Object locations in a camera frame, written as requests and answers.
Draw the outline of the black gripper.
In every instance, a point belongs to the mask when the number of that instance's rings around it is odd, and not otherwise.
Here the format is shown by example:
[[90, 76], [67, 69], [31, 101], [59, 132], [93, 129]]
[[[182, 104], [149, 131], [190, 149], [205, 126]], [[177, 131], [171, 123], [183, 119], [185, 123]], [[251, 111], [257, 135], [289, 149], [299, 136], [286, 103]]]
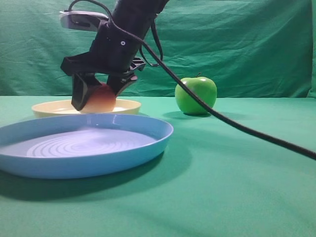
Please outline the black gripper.
[[88, 52], [64, 57], [60, 66], [72, 76], [72, 106], [81, 111], [101, 83], [95, 73], [109, 75], [107, 85], [115, 96], [137, 81], [135, 70], [142, 71], [146, 63], [136, 57], [140, 44], [123, 36], [109, 22], [101, 21]]

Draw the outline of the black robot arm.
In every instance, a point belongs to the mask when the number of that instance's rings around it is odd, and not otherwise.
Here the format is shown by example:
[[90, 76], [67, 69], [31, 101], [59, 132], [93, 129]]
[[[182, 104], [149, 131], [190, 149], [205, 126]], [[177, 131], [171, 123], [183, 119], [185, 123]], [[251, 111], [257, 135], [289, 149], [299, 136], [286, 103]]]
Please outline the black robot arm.
[[103, 14], [91, 11], [75, 11], [70, 6], [61, 12], [62, 27], [96, 32], [88, 52], [64, 57], [61, 70], [72, 77], [72, 105], [80, 111], [100, 87], [96, 73], [108, 75], [107, 85], [115, 95], [121, 94], [135, 83], [135, 70], [143, 70], [144, 57], [137, 58], [141, 44], [127, 31], [144, 39], [152, 30], [158, 48], [155, 18], [167, 4], [165, 0], [118, 0], [113, 12]]

